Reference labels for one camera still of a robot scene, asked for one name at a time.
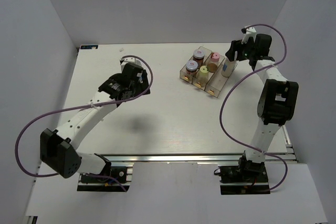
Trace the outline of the silver lid white bottle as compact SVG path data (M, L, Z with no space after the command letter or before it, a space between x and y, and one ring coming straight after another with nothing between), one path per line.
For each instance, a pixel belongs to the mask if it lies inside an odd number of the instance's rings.
M237 66L237 61L230 61L228 58L225 58L223 61L223 67L221 74L223 77L229 78Z

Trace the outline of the pink lid spice bottle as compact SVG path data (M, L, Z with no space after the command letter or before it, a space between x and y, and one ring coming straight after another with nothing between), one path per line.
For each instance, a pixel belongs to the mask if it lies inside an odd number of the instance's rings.
M210 73L216 72L218 65L219 65L219 60L220 60L220 54L217 52L213 52L209 58L208 64L207 64L207 69Z

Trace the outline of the dark brown sauce jar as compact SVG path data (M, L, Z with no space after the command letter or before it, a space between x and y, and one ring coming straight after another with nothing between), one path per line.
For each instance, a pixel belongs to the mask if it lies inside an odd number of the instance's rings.
M193 52L193 60L197 62L198 68L200 68L204 62L205 53L202 49L195 49Z

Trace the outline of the yellow lid spice bottle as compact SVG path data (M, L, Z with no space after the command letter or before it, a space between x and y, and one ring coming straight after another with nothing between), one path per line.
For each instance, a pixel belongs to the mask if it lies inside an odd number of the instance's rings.
M209 74L209 71L208 71L207 66L201 66L200 69L199 69L198 75L197 75L197 79L198 79L197 83L201 87L203 87L207 84L208 74Z

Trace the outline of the orange label sauce jar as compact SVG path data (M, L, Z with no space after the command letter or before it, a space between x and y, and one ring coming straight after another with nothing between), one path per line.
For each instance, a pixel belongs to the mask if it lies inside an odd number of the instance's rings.
M186 68L186 77L190 79L197 72L198 69L197 62L194 60L189 60L186 63L185 68Z

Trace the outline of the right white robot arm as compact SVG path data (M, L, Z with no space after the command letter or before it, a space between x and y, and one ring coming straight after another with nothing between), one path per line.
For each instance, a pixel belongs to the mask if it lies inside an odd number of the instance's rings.
M298 83L287 80L276 68L275 59L268 55L271 42L272 37L266 34L245 36L233 40L225 53L230 62L249 61L264 84L257 104L257 129L251 147L238 162L237 175L245 182L263 172L265 153L279 129L292 119L299 90Z

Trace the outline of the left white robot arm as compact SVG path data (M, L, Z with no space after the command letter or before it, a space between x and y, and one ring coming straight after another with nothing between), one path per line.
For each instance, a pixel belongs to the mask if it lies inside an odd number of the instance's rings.
M149 94L148 74L135 63L126 63L120 73L98 87L87 108L80 109L55 130L40 135L40 159L63 178L75 173L93 174L101 182L110 178L111 163L98 154L79 153L81 142L105 116L140 94Z

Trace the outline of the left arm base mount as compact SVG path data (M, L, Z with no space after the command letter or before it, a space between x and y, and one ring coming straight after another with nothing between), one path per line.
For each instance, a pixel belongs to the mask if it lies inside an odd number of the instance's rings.
M95 156L84 159L78 173L77 191L126 193L132 181L133 164Z

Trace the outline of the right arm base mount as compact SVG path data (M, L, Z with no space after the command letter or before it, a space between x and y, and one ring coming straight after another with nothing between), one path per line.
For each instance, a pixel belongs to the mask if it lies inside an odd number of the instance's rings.
M222 165L214 170L220 178L221 195L270 194L265 163L253 163L243 158L238 165Z

